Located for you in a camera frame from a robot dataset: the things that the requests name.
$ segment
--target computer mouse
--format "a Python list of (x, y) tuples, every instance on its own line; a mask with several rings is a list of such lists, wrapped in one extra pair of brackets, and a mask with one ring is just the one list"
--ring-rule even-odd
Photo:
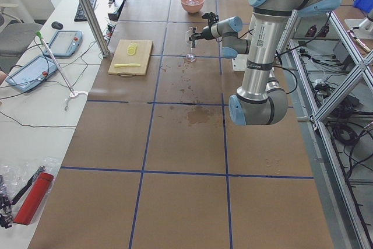
[(52, 22), (52, 27), (54, 29), (62, 29), (64, 27), (64, 25), (60, 22)]

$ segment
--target cutting board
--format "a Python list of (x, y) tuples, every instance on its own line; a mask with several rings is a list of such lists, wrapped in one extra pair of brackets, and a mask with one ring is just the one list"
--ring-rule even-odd
[[(127, 48), (131, 43), (137, 44), (135, 55), (127, 54)], [(110, 75), (145, 76), (152, 47), (153, 42), (151, 40), (120, 40), (108, 73)], [(115, 64), (141, 64), (141, 66), (114, 67)]]

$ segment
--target white desk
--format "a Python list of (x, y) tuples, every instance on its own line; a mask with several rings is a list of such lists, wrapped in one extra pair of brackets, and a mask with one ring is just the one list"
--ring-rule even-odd
[[(49, 42), (50, 38), (56, 32), (55, 29), (51, 28), (51, 23), (55, 20), (63, 23), (63, 30), (81, 30), (83, 32), (83, 41), (74, 56), (68, 59), (58, 59), (70, 83), (75, 82), (86, 64), (81, 59), (78, 59), (73, 64), (66, 65), (82, 55), (88, 49), (90, 43), (95, 41), (88, 22), (73, 21), (77, 6), (78, 0), (62, 0), (41, 29), (41, 34), (46, 42)], [(95, 13), (101, 29), (104, 30), (108, 23), (107, 0), (97, 0)], [(39, 54), (40, 50), (34, 47), (26, 51), (17, 64), (24, 65)], [(102, 59), (97, 44), (92, 46), (83, 58), (88, 63), (88, 67), (74, 86), (74, 89), (88, 92), (97, 75)], [(65, 84), (60, 73), (56, 73), (49, 80)], [(11, 87), (2, 88), (0, 89), (0, 98), (13, 96), (18, 93), (17, 90)], [(69, 96), (69, 93), (70, 91), (66, 87), (54, 82), (45, 82), (31, 93), (1, 100), (0, 111), (17, 119), (22, 124), (75, 126), (78, 123), (87, 97), (81, 95), (72, 99), (69, 102), (69, 110), (64, 111), (64, 101)], [(12, 170), (19, 168), (23, 173), (22, 177), (27, 181), (39, 165), (47, 163), (49, 169), (47, 167), (46, 172), (57, 175), (59, 166), (74, 133), (74, 128), (22, 127), (3, 115), (0, 115), (0, 127), (0, 173), (4, 172), (4, 169), (1, 169), (3, 166), (11, 166)], [(18, 188), (22, 188), (24, 184), (25, 182), (20, 183)], [(16, 187), (9, 186), (9, 188), (10, 191), (14, 191), (15, 193), (19, 190)], [(16, 215), (22, 203), (23, 200), (19, 201), (12, 208), (14, 215)], [(38, 212), (35, 214), (31, 225), (13, 224), (10, 229), (0, 228), (0, 240), (3, 248), (23, 249), (28, 247), (37, 227), (44, 204), (45, 200), (43, 200), (41, 207), (39, 207)]]

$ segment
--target keyboard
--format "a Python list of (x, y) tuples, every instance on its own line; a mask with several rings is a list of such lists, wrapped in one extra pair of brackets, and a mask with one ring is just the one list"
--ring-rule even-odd
[[(94, 9), (94, 6), (96, 5), (97, 0), (89, 0), (91, 2), (91, 6)], [(79, 3), (78, 8), (76, 10), (76, 15), (74, 18), (74, 22), (84, 22), (87, 20), (86, 14), (83, 11), (82, 4)]]

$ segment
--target bowl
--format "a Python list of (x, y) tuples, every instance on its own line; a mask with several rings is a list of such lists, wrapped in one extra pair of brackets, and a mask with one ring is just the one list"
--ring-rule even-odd
[(181, 6), (188, 13), (197, 13), (202, 9), (205, 0), (180, 0)]

